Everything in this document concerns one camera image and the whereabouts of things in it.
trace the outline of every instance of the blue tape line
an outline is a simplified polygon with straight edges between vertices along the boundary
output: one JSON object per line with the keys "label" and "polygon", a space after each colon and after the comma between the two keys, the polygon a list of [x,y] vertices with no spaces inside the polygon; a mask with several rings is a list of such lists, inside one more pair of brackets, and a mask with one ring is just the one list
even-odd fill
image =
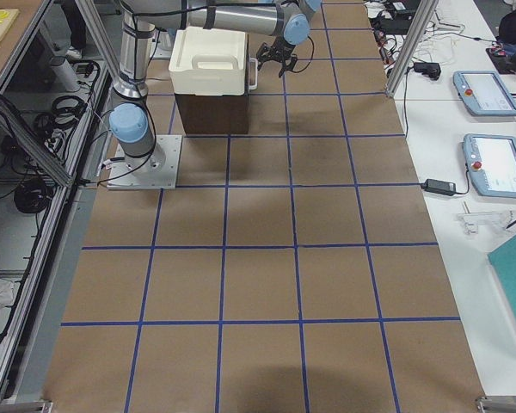
{"label": "blue tape line", "polygon": [[347,135],[348,138],[375,138],[375,139],[384,139],[384,138],[405,138],[405,133],[386,133],[386,134],[363,134],[363,133],[349,133]]}
{"label": "blue tape line", "polygon": [[[325,12],[324,12],[324,7],[323,6],[322,6],[322,11],[323,11],[323,13],[322,13],[323,22],[325,24],[325,27],[327,27],[327,21],[326,21],[326,18],[325,18]],[[329,31],[328,30],[326,31],[326,35],[327,35],[327,45],[329,47],[329,55],[332,58],[333,57],[333,49],[332,49],[332,46],[331,46],[331,43],[330,43],[330,36],[329,36]],[[340,92],[340,86],[339,86],[339,83],[338,83],[338,77],[336,76],[335,62],[331,61],[331,65],[332,65],[332,69],[333,69],[333,74],[335,76],[336,90],[338,92]],[[343,105],[342,105],[342,99],[341,99],[340,96],[338,96],[338,102],[339,102],[340,110],[341,110],[341,118],[342,118],[342,125],[344,127],[344,133],[346,135],[348,135],[346,117],[344,116],[344,109],[343,109]],[[352,169],[353,179],[354,179],[354,181],[356,183],[359,183],[358,177],[357,177],[357,174],[356,174],[355,164],[353,162],[352,147],[350,145],[349,139],[347,139],[347,150],[348,150],[348,155],[350,157],[350,165],[351,165],[351,169]],[[377,289],[377,282],[376,282],[376,279],[375,279],[374,267],[372,265],[371,248],[368,245],[369,244],[369,240],[368,240],[367,230],[366,230],[365,215],[364,215],[364,212],[363,212],[363,206],[361,204],[361,197],[360,197],[360,193],[359,193],[359,186],[355,187],[355,194],[356,194],[356,199],[357,199],[358,209],[359,209],[359,219],[361,221],[361,228],[362,228],[363,237],[364,237],[364,240],[365,240],[365,246],[366,246],[365,250],[366,250],[366,253],[367,253],[367,260],[369,262],[369,269],[371,271],[371,280],[372,280],[372,285],[373,285],[373,291],[374,291],[374,294],[375,294],[375,301],[376,301],[376,304],[377,304],[378,317],[382,319],[382,308],[381,308],[381,305],[380,305],[380,298],[378,296],[378,289]],[[384,323],[382,321],[380,322],[380,330],[381,330],[382,339],[383,339],[384,354],[385,354],[385,357],[386,357],[386,365],[387,365],[388,374],[389,374],[389,377],[390,377],[390,385],[391,385],[391,389],[392,389],[392,396],[394,398],[394,405],[396,406],[396,413],[401,413],[401,408],[400,408],[400,405],[399,405],[399,397],[397,395],[396,381],[395,381],[395,378],[394,378],[394,372],[393,372],[393,369],[392,369],[392,364],[391,364],[391,359],[390,359],[390,349],[388,347],[388,341],[387,341],[387,338],[386,338],[386,332],[385,332],[385,328],[384,328]]]}
{"label": "blue tape line", "polygon": [[[264,95],[260,94],[253,94],[253,96],[308,96],[308,97],[314,97],[314,96],[373,96],[373,95],[382,95],[384,96],[384,92],[356,92],[356,93],[268,93]],[[284,136],[273,136],[274,138],[285,138]]]}
{"label": "blue tape line", "polygon": [[459,316],[387,317],[387,318],[310,318],[294,320],[144,320],[144,321],[69,321],[61,327],[122,327],[169,325],[279,325],[279,324],[362,324],[362,323],[442,323],[461,321]]}
{"label": "blue tape line", "polygon": [[220,411],[221,385],[222,385],[222,343],[224,339],[224,292],[225,292],[225,254],[227,245],[227,224],[229,206],[229,187],[230,187],[230,165],[231,165],[231,138],[227,139],[227,158],[225,160],[225,193],[224,193],[224,223],[222,227],[222,269],[220,279],[220,298],[219,298],[219,322],[218,326],[218,353],[216,362],[216,401],[214,412]]}
{"label": "blue tape line", "polygon": [[[421,185],[420,182],[372,182],[372,183],[333,183],[333,184],[289,184],[289,185],[230,185],[229,188],[355,188],[360,187],[410,187]],[[205,189],[224,188],[224,185],[180,185],[178,188]]]}
{"label": "blue tape line", "polygon": [[298,303],[298,335],[300,338],[300,359],[302,364],[302,385],[304,390],[304,407],[306,413],[310,413],[310,392],[308,389],[308,369],[306,366],[306,349],[304,339],[304,325],[302,324],[303,313],[302,313],[302,289],[300,284],[300,269],[298,259],[298,235],[297,235],[297,222],[296,222],[296,204],[294,200],[294,181],[292,177],[292,153],[291,153],[291,133],[289,126],[289,110],[287,105],[287,93],[286,93],[286,78],[283,76],[283,100],[285,103],[285,129],[286,129],[286,148],[289,164],[289,184],[291,189],[291,214],[292,214],[292,242],[294,248],[294,266],[295,266],[295,277],[296,277],[296,293]]}
{"label": "blue tape line", "polygon": [[134,383],[134,375],[136,373],[136,366],[138,364],[138,353],[139,353],[139,343],[141,340],[141,331],[143,327],[143,321],[144,321],[144,315],[145,315],[145,304],[147,301],[147,293],[149,291],[149,283],[151,279],[151,270],[153,267],[153,256],[154,256],[154,247],[155,242],[157,241],[157,232],[158,232],[158,223],[161,217],[161,208],[163,205],[163,197],[164,197],[164,190],[161,189],[159,198],[158,198],[158,205],[157,205],[157,214],[155,215],[155,224],[153,225],[153,236],[151,238],[151,249],[149,253],[149,262],[147,264],[147,274],[145,275],[145,284],[144,284],[144,294],[142,297],[141,302],[141,308],[139,312],[139,324],[138,324],[138,333],[136,335],[136,342],[134,343],[134,353],[132,356],[132,365],[130,367],[130,379],[128,380],[128,389],[126,391],[126,401],[124,406],[125,413],[128,413],[130,409],[130,401],[132,398],[132,387]]}
{"label": "blue tape line", "polygon": [[[297,248],[343,248],[343,247],[421,247],[428,245],[439,245],[436,241],[426,241],[418,243],[302,243]],[[230,245],[222,247],[220,245],[156,245],[130,246],[130,245],[108,245],[102,247],[83,247],[83,250],[288,250],[294,245]]]}
{"label": "blue tape line", "polygon": [[170,123],[169,123],[169,135],[172,134],[172,126],[174,125],[174,118],[175,118],[175,109],[177,108],[178,104],[176,101],[174,101],[174,105],[172,105],[172,112],[170,112]]}

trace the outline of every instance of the power cord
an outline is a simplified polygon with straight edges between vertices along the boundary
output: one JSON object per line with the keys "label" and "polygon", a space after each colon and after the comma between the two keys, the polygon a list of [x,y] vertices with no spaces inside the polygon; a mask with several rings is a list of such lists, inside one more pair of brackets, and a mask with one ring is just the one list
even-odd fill
{"label": "power cord", "polygon": [[409,72],[413,69],[412,67],[408,67],[405,71],[405,89],[403,90],[403,118],[405,120],[405,139],[409,135],[409,121],[407,119],[407,85],[409,84]]}
{"label": "power cord", "polygon": [[424,190],[424,192],[446,196],[466,195],[470,191],[470,172],[468,165],[465,165],[464,167],[466,168],[466,172],[464,173],[466,176],[465,192],[458,192],[454,182],[438,181],[437,179],[426,179],[423,183],[421,183],[422,190]]}
{"label": "power cord", "polygon": [[[138,24],[136,22],[136,16],[132,13],[132,24],[134,26],[134,28],[137,28],[138,27]],[[137,70],[137,62],[138,62],[138,42],[135,41],[134,42],[134,73],[137,73],[138,70]],[[147,156],[147,158],[139,165],[137,166],[136,168],[132,169],[132,170],[128,170],[126,173],[124,174],[121,174],[121,175],[118,175],[118,176],[114,176],[114,177],[109,177],[107,179],[101,179],[97,182],[93,182],[95,183],[96,185],[98,186],[101,186],[104,182],[110,182],[110,181],[113,181],[115,179],[119,179],[119,178],[122,178],[124,176],[128,176],[130,174],[133,174],[134,172],[136,172],[137,170],[140,170],[141,168],[143,168],[150,160],[151,160],[151,157],[153,156],[153,152],[155,151],[155,148],[157,146],[157,129],[155,127],[155,121],[153,120],[153,116],[151,114],[151,111],[149,110],[149,107],[147,106],[147,102],[144,100],[144,97],[141,95],[140,91],[139,91],[139,87],[137,84],[134,84],[134,89],[136,90],[136,92],[138,93],[139,97],[142,99],[142,105],[140,106],[144,111],[145,113],[149,116],[149,119],[150,119],[150,122],[151,122],[151,126],[152,126],[152,134],[153,134],[153,147],[151,148],[150,152],[149,152],[149,155]],[[101,133],[97,138],[94,138],[92,140],[91,143],[95,142],[98,138],[100,138],[103,134],[105,133],[108,133],[109,131],[105,131],[103,133]],[[89,183],[92,183],[92,182],[80,182],[82,185],[86,185],[86,184],[89,184]]]}

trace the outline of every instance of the metal shelf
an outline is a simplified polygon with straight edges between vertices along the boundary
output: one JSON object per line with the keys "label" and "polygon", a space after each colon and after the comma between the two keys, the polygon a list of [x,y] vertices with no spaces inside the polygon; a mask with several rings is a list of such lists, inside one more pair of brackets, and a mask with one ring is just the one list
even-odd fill
{"label": "metal shelf", "polygon": [[[101,70],[100,78],[95,81],[94,91],[96,100],[98,100],[103,93],[107,77],[107,72]],[[80,94],[79,97],[84,100],[88,96],[87,91],[85,92],[83,89],[78,93]],[[65,95],[65,92],[58,89],[52,89],[48,93],[34,94],[29,98],[27,95],[21,96],[19,94],[10,94],[8,98],[13,101],[20,110],[23,110],[25,109],[22,106],[23,100],[25,102],[27,100],[30,102],[31,109],[44,108],[46,104],[49,106],[53,99],[63,95]],[[89,129],[93,125],[93,122],[95,122],[94,113],[91,108],[87,108],[71,137],[72,141],[69,156],[65,162],[65,169],[70,174],[76,171],[77,166],[81,162],[85,139]],[[15,183],[20,180],[19,176],[15,177],[8,175],[7,172],[3,172],[1,177],[5,181],[8,179],[13,180],[13,184],[1,184],[0,194],[7,193],[8,188],[13,188]],[[56,193],[52,199],[51,205],[49,206],[46,221],[41,223],[42,235],[38,245],[36,246],[33,267],[31,268],[24,288],[20,292],[21,297],[19,305],[15,310],[12,324],[9,328],[9,334],[0,344],[0,399],[2,398],[5,387],[8,384],[7,378],[9,375],[9,369],[15,357],[17,345],[27,321],[28,313],[33,305],[35,292],[40,286],[40,279],[46,265],[48,252],[53,239],[56,237],[58,222],[64,212],[65,204],[71,194],[71,190],[72,188],[56,188]],[[27,266],[27,259],[24,257],[30,255],[34,236],[37,231],[35,216],[32,214],[26,215],[19,213],[15,209],[12,196],[13,195],[10,195],[5,199],[0,200],[0,273],[5,272],[9,275],[17,274],[20,277]],[[8,315],[9,310],[4,310],[0,314],[0,332],[3,330],[3,326],[8,319]]]}

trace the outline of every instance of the shelving unit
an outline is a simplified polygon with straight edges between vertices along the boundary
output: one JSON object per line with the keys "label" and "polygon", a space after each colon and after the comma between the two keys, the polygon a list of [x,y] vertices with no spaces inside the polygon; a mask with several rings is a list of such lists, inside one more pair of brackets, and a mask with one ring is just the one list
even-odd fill
{"label": "shelving unit", "polygon": [[[36,30],[38,22],[41,20],[44,11],[47,6],[43,4],[41,6],[42,15],[37,14],[37,21],[34,23],[33,29]],[[25,36],[21,39],[23,41],[30,41],[34,36]],[[17,47],[15,52],[22,53],[22,48]],[[11,61],[21,61],[21,57],[17,59],[11,59]],[[103,62],[99,62],[101,67],[101,75],[96,77],[97,71],[88,78],[84,78],[80,75],[80,80],[84,82],[94,84],[94,95],[92,101],[94,104],[101,100],[105,93],[105,88],[108,85],[108,73],[103,67]],[[86,88],[81,88],[77,93],[66,93],[62,90],[60,85],[54,84],[46,92],[11,92],[8,91],[6,86],[7,80],[13,76],[15,68],[7,67],[5,69],[9,74],[3,74],[0,76],[0,90],[2,93],[10,99],[15,106],[23,111],[26,111],[26,120],[30,124],[32,118],[36,115],[35,111],[47,111],[50,109],[51,103],[54,99],[64,95],[75,95],[87,101],[89,99],[89,91]],[[68,157],[64,162],[65,171],[74,175],[77,168],[83,160],[81,159],[83,154],[83,148],[86,144],[86,139],[90,131],[93,130],[96,123],[101,122],[98,116],[95,116],[96,108],[94,104],[89,104],[86,108],[83,116],[75,126],[75,130],[71,135],[69,145]],[[70,134],[71,130],[65,131],[66,134]],[[6,134],[5,131],[0,129],[0,142],[3,136]],[[22,162],[19,163],[18,169],[23,171]],[[12,188],[23,179],[22,176],[17,175],[8,165],[4,166],[0,170],[0,195],[7,194]],[[0,401],[4,398],[8,386],[15,386],[15,383],[10,382],[10,370],[14,364],[16,358],[20,358],[20,354],[23,352],[19,348],[19,343],[22,338],[22,334],[27,334],[26,326],[29,317],[29,313],[37,312],[34,308],[38,308],[41,305],[40,302],[35,300],[35,296],[39,289],[43,289],[47,283],[49,274],[46,273],[46,265],[50,266],[50,261],[56,259],[55,256],[49,256],[49,252],[54,245],[54,240],[61,236],[58,233],[60,226],[61,217],[66,214],[70,205],[68,205],[68,199],[72,195],[72,191],[76,190],[76,187],[56,187],[55,194],[52,198],[51,205],[48,207],[47,212],[40,213],[38,216],[39,225],[41,228],[40,239],[36,239],[37,234],[37,223],[35,215],[24,214],[16,210],[13,195],[9,195],[0,200],[0,277],[4,277],[8,280],[19,281],[23,278],[23,275],[27,271],[28,257],[31,255],[34,242],[37,244],[34,246],[34,260],[33,265],[29,269],[23,288],[20,288],[19,282],[15,283],[15,296],[19,299],[18,305],[15,309],[6,308],[0,313],[0,333],[3,331],[4,326],[7,323],[9,315],[12,311],[11,324],[8,330],[7,336],[3,339],[0,344]],[[21,355],[21,359],[28,358],[30,354]]]}

